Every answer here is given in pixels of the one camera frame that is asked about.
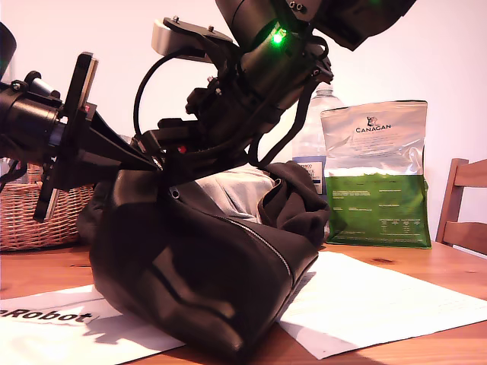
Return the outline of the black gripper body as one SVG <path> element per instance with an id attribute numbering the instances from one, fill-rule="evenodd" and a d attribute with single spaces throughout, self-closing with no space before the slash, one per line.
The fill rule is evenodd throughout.
<path id="1" fill-rule="evenodd" d="M 268 62 L 226 62 L 206 88 L 187 98 L 196 127 L 177 137 L 178 145 L 207 151 L 229 142 L 245 148 L 275 126 L 275 70 Z"/>
<path id="2" fill-rule="evenodd" d="M 9 87 L 9 157 L 43 168 L 42 187 L 33 218 L 53 215 L 61 189 L 56 188 L 56 149 L 63 139 L 85 138 L 91 123 L 88 95 L 98 61 L 89 52 L 77 58 L 65 101 L 33 91 L 33 84 L 14 81 Z"/>

